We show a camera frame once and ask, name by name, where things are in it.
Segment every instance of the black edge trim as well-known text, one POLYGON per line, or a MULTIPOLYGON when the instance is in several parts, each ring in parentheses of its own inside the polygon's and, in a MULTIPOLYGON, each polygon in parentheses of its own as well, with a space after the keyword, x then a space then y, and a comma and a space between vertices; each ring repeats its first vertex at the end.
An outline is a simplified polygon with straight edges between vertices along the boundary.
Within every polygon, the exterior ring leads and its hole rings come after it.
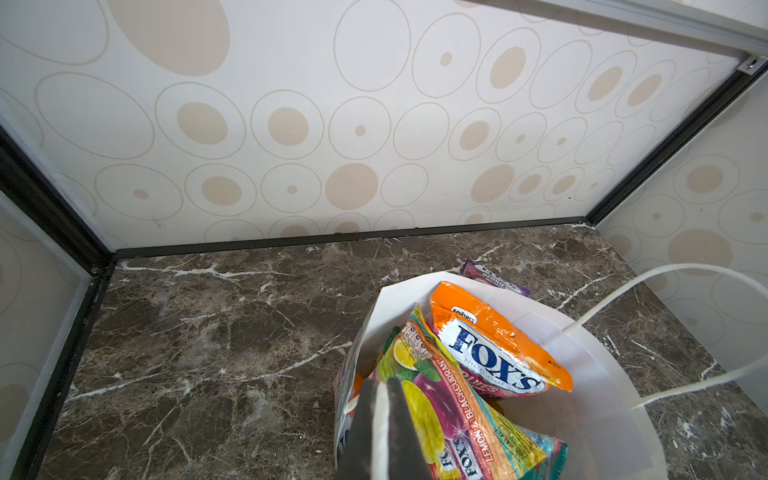
POLYGON ((587 214, 587 221, 592 225, 600 223, 766 70, 768 64, 751 75, 738 70, 732 73, 587 214))
POLYGON ((267 240, 239 240, 236 242, 188 243, 164 247, 124 248, 114 254, 116 260, 134 257, 161 257, 163 255, 185 255, 189 253, 224 252, 252 248, 288 247, 311 245, 313 243, 352 242, 369 238, 415 237, 441 233, 480 232, 502 228, 540 227, 562 223, 586 223, 584 217, 546 218, 543 220, 520 220, 515 222, 476 223, 473 225, 451 225, 447 227, 409 228, 407 230, 377 230, 373 232, 334 233, 333 235, 312 235, 309 237, 271 238, 267 240))
POLYGON ((112 255, 109 249, 3 128, 0 190, 85 271, 107 268, 112 255))
POLYGON ((45 388, 38 410, 29 426, 27 437, 11 473, 11 480, 34 480, 38 476, 45 451, 64 406, 64 400, 69 393, 69 386, 72 384, 74 373, 85 350, 85 343, 91 334, 99 306, 107 292, 114 265, 112 261, 102 275, 91 278, 67 340, 61 349, 56 367, 48 380, 48 386, 45 388))

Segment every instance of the bag handle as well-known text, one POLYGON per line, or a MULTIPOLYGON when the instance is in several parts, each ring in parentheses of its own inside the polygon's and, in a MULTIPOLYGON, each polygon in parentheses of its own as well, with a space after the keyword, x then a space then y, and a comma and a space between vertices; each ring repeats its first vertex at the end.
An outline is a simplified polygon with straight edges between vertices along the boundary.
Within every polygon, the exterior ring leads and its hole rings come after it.
MULTIPOLYGON (((574 323, 572 323, 569 326, 566 326, 563 329, 563 333, 569 334, 573 332, 575 329, 577 329, 579 326, 584 325, 589 319, 595 316, 600 310, 605 308, 609 303, 616 300, 619 296, 621 296, 623 293, 626 293, 629 289, 639 284, 640 282, 644 282, 645 280, 651 278, 652 276, 658 275, 659 273, 666 273, 674 270, 682 270, 682 269, 688 269, 688 268, 697 268, 701 270, 711 270, 713 272, 724 273, 737 280, 741 280, 742 282, 751 286, 766 300, 768 300, 768 289, 762 283, 758 282, 757 280, 747 275, 744 275, 743 273, 737 272, 735 270, 731 270, 730 268, 725 268, 724 266, 707 265, 705 263, 673 263, 671 265, 657 266, 656 268, 650 269, 647 272, 642 273, 641 275, 638 275, 632 280, 626 282, 624 285, 617 288, 612 294, 606 296, 597 305, 589 309, 584 315, 582 315, 574 323)), ((683 393, 697 392, 699 390, 708 389, 711 386, 722 385, 724 383, 732 382, 733 380, 739 379, 740 377, 745 376, 748 373, 758 370, 764 366, 768 366, 768 355, 765 355, 764 357, 755 360, 749 365, 743 366, 739 369, 735 369, 732 372, 724 373, 723 375, 718 375, 711 379, 706 379, 701 382, 695 382, 695 383, 691 383, 690 385, 681 386, 674 389, 669 389, 664 392, 654 393, 653 395, 645 396, 640 399, 638 404, 630 407, 630 409, 636 409, 638 407, 645 406, 651 402, 655 402, 661 399, 666 399, 667 397, 681 395, 683 393)))

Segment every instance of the fox's candy package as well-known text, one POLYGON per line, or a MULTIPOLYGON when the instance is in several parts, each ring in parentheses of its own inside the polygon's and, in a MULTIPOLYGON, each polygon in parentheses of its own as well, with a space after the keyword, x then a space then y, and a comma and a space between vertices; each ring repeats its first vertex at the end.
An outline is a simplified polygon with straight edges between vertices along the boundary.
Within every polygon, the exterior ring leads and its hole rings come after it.
POLYGON ((490 271, 484 265, 475 263, 472 260, 467 260, 464 265, 462 265, 462 269, 459 271, 459 274, 461 276, 466 276, 467 278, 477 280, 478 282, 483 282, 486 285, 493 285, 497 286, 498 288, 512 290, 513 292, 519 293, 522 296, 531 296, 531 291, 524 286, 519 286, 516 283, 508 282, 507 280, 501 278, 499 275, 496 275, 490 271))
POLYGON ((429 326, 481 395, 529 396, 549 386, 573 390, 571 374, 546 350, 466 290, 441 282, 431 304, 429 326))
MULTIPOLYGON (((514 480, 542 469, 549 476, 530 478, 558 477, 560 468, 549 468, 552 457, 537 441, 544 447, 564 444, 546 435, 523 433, 480 398, 426 326, 420 308, 413 311, 371 377, 383 382, 396 377, 402 383, 435 480, 514 480)), ((566 451, 558 450, 563 459, 566 451)))

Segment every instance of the purple candy package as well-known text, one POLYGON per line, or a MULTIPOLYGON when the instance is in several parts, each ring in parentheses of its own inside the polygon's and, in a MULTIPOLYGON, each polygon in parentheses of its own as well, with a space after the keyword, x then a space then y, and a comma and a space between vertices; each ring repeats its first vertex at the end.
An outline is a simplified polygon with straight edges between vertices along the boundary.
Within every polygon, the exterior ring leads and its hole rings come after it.
POLYGON ((462 269, 459 271, 461 276, 466 276, 478 282, 483 282, 487 285, 497 286, 507 290, 512 290, 515 293, 519 293, 522 296, 531 296, 531 291, 524 286, 515 285, 512 282, 504 280, 499 275, 496 275, 485 266, 479 263, 475 263, 472 260, 467 260, 462 269))

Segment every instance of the brown marble surface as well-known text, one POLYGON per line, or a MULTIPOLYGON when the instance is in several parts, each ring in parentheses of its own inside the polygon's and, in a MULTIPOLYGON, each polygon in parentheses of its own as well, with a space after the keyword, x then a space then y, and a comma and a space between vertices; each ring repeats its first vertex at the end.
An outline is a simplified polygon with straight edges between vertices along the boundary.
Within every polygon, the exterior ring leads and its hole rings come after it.
MULTIPOLYGON (((39 478, 332 478, 331 382, 379 289, 466 259, 571 317, 634 276, 573 225, 121 261, 39 478)), ((645 285, 586 328, 641 395, 722 371, 645 285)), ((766 477, 735 384, 647 410, 670 478, 766 477)))

